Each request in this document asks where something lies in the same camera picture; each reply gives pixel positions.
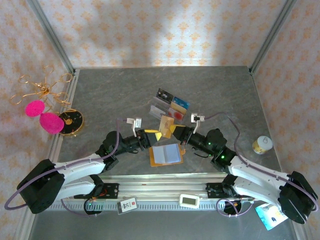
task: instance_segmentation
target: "wallpaper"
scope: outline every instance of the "wallpaper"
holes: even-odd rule
[[[283,170],[320,196],[320,4],[299,0],[254,76]],[[320,214],[308,220],[320,236]]]
[[[285,0],[40,0],[74,68],[250,66]]]
[[[9,99],[14,94],[31,92],[30,86],[18,83],[21,75],[29,74],[32,81],[41,82],[42,67],[54,65],[55,71],[47,79],[52,83],[67,70],[25,0],[1,1],[0,42],[0,239],[11,240],[22,211],[6,211],[4,203],[47,156],[50,136],[41,128],[38,117],[33,119],[24,113],[32,97],[19,105],[10,104]],[[55,87],[58,91],[63,86]],[[22,203],[18,196],[10,206]]]

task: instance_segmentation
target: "small display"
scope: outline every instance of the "small display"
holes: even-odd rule
[[[183,203],[183,204],[196,205],[197,200],[196,200],[196,199],[194,199],[194,198],[187,198],[187,197],[184,197],[184,198],[182,198],[182,203]]]

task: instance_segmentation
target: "gray marble table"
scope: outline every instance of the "gray marble table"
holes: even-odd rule
[[[243,155],[255,163],[280,170],[272,149],[265,155],[252,150],[252,143],[261,135],[269,136],[264,113],[246,66],[187,66],[117,69],[81,69],[72,107],[84,116],[84,127],[76,137],[65,137],[59,161],[66,162],[94,153],[108,132],[116,129],[116,118],[142,118],[142,128],[159,129],[160,120],[149,114],[150,100],[162,88],[190,103],[186,125],[191,113],[212,115],[225,111],[241,130],[238,141]],[[219,128],[233,148],[237,132],[229,120],[221,115],[202,123],[199,133],[206,135]],[[131,126],[122,123],[121,134],[132,135]],[[178,143],[174,137],[162,138],[157,144]],[[143,175],[211,173],[216,169],[209,158],[193,154],[186,147],[184,163],[151,167],[149,151],[122,154],[119,163],[102,175]]]

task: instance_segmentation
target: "black disc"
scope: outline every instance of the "black disc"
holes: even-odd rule
[[[73,135],[84,124],[84,118],[79,111],[65,111],[59,118],[64,121],[64,127],[60,132],[62,135]]]

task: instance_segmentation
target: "purple cable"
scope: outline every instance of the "purple cable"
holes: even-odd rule
[[[310,198],[311,201],[314,203],[315,209],[313,210],[313,212],[316,212],[316,211],[319,210],[319,205],[318,205],[317,201],[316,201],[315,198],[314,198],[310,193],[308,193],[305,189],[303,189],[302,187],[298,186],[297,184],[295,184],[295,183],[293,183],[293,182],[291,182],[291,181],[289,181],[289,180],[287,180],[287,179],[285,179],[285,178],[283,178],[283,177],[281,177],[281,176],[277,176],[276,174],[267,172],[267,171],[265,171],[265,170],[263,170],[263,169],[260,169],[260,168],[258,168],[258,167],[256,167],[256,166],[253,166],[253,165],[249,164],[246,160],[244,160],[244,159],[241,157],[241,155],[239,154],[238,148],[237,148],[237,142],[238,142],[238,139],[239,139],[239,137],[240,137],[240,130],[239,130],[238,126],[235,124],[235,122],[228,116],[228,114],[227,114],[226,112],[220,111],[220,112],[217,112],[217,113],[215,113],[215,114],[213,114],[213,115],[211,115],[211,116],[205,117],[204,119],[205,119],[205,120],[208,120],[208,119],[211,119],[211,118],[213,118],[213,117],[215,117],[215,116],[217,116],[217,115],[220,115],[220,114],[226,115],[226,117],[230,120],[230,122],[231,122],[232,125],[235,127],[236,131],[238,132],[238,135],[236,136],[236,138],[235,138],[235,140],[234,140],[233,147],[234,147],[235,153],[237,154],[237,156],[239,157],[239,159],[241,160],[241,162],[243,162],[247,167],[250,167],[250,168],[252,168],[252,169],[255,169],[255,170],[259,171],[260,173],[266,174],[266,175],[268,175],[268,176],[270,176],[270,177],[273,177],[273,178],[275,178],[275,179],[279,179],[279,180],[281,180],[281,181],[284,181],[284,182],[286,182],[287,184],[290,184],[291,186],[295,187],[296,189],[298,189],[299,191],[301,191],[302,193],[304,193],[308,198]]]
[[[222,200],[224,200],[224,201],[226,201],[226,202],[228,202],[229,204],[231,204],[232,205],[232,207],[233,207],[233,209],[234,209],[234,211],[236,212],[236,214],[234,214],[234,215],[228,215],[228,214],[223,214],[222,212],[220,212],[220,210],[219,210],[219,206],[218,206],[218,204],[219,204],[219,202],[220,201],[222,201]],[[247,210],[245,210],[244,212],[242,212],[242,213],[239,213],[238,212],[238,210],[237,210],[237,208],[236,208],[236,206],[231,202],[231,201],[229,201],[228,199],[226,199],[226,198],[220,198],[217,202],[216,202],[216,204],[215,204],[215,207],[216,207],[216,210],[218,211],[218,213],[220,214],[220,215],[222,215],[222,216],[225,216],[225,217],[237,217],[237,216],[241,216],[241,215],[244,215],[244,214],[246,214],[247,212],[249,212],[249,210],[251,209],[251,207],[253,206],[253,203],[249,206],[249,208],[247,209]]]
[[[44,177],[44,176],[46,176],[46,175],[48,175],[48,174],[51,174],[51,173],[53,173],[53,172],[55,172],[55,171],[59,171],[59,170],[62,170],[62,169],[70,168],[70,167],[72,167],[72,166],[74,166],[74,165],[78,165],[78,164],[81,164],[81,163],[86,163],[86,162],[88,162],[88,161],[89,161],[89,162],[90,162],[90,161],[101,161],[101,160],[107,159],[107,158],[109,158],[111,155],[113,155],[113,154],[116,152],[116,150],[117,150],[117,148],[118,148],[118,146],[119,146],[120,128],[119,128],[119,123],[118,123],[118,121],[124,121],[124,120],[121,119],[121,118],[118,118],[117,121],[116,121],[116,143],[115,143],[114,149],[112,150],[112,152],[111,152],[110,154],[108,154],[107,156],[99,157],[99,158],[95,158],[95,159],[89,159],[89,158],[87,158],[87,159],[82,159],[82,160],[79,160],[79,161],[75,161],[75,162],[69,163],[69,164],[67,164],[66,166],[57,167],[57,168],[51,169],[51,170],[49,170],[49,171],[46,171],[46,172],[44,172],[44,173],[41,173],[40,175],[38,175],[38,176],[34,177],[33,179],[31,179],[30,181],[26,182],[26,183],[25,183],[22,187],[20,187],[14,194],[12,194],[12,196],[9,197],[9,199],[5,202],[5,204],[4,204],[4,209],[11,211],[11,210],[17,210],[17,209],[21,209],[21,208],[25,207],[25,206],[27,205],[26,203],[25,203],[25,204],[22,204],[22,205],[20,205],[20,206],[13,206],[13,207],[10,207],[9,204],[10,204],[11,201],[12,201],[19,193],[21,193],[21,191],[23,191],[26,187],[28,187],[29,185],[31,185],[32,183],[34,183],[34,182],[37,181],[38,179],[40,179],[40,178],[42,178],[42,177]]]

